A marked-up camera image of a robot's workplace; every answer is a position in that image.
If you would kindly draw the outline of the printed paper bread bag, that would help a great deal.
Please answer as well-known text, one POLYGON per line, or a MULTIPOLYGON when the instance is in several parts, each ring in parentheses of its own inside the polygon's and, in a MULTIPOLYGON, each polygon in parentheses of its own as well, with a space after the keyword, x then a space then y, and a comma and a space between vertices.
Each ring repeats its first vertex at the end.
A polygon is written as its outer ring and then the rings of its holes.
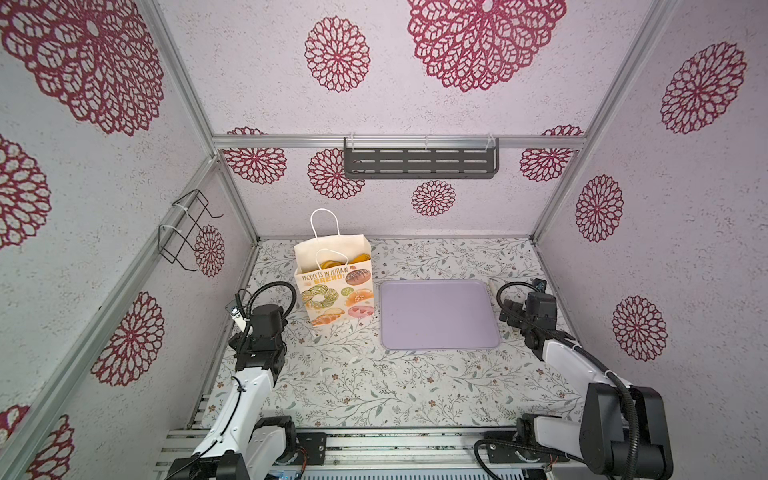
POLYGON ((309 222, 312 237, 294 246, 294 279, 311 324, 324 327, 373 316, 375 288, 369 240, 362 234, 343 233, 338 216, 327 208, 314 210, 309 222), (370 254, 371 260, 350 265, 360 254, 370 254), (320 264, 327 260, 348 264, 321 270, 320 264))

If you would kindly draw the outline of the small striped croissant bun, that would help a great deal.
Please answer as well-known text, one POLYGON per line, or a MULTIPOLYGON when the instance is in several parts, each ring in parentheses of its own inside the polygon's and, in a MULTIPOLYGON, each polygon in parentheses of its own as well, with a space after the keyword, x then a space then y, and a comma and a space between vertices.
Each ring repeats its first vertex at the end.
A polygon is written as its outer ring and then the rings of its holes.
POLYGON ((341 261, 336 261, 336 260, 327 260, 327 261, 322 262, 320 264, 320 269, 321 270, 333 269, 333 268, 336 268, 336 267, 345 266, 347 264, 348 264, 347 261, 341 262, 341 261))

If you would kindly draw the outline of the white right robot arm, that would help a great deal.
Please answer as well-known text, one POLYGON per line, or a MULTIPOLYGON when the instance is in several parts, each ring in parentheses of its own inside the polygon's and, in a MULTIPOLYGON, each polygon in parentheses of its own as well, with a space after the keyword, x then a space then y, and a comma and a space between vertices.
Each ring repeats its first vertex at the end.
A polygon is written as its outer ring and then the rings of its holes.
POLYGON ((527 286, 522 302, 496 293, 503 323, 520 331, 525 345, 581 395, 580 421, 525 414, 513 447, 586 465, 596 475, 621 479, 669 479, 674 462, 661 395, 621 378, 557 327, 557 299, 527 286))

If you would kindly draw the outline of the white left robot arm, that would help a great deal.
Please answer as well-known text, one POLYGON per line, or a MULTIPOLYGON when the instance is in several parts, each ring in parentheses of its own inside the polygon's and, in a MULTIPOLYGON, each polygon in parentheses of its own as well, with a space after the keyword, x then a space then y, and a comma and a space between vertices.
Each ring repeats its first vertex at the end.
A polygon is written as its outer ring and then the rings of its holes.
POLYGON ((290 418, 260 418, 285 359, 286 325, 284 309, 275 304, 248 315, 235 338, 238 366, 223 409, 194 452, 173 461, 168 479, 266 479, 274 463, 295 455, 290 418))

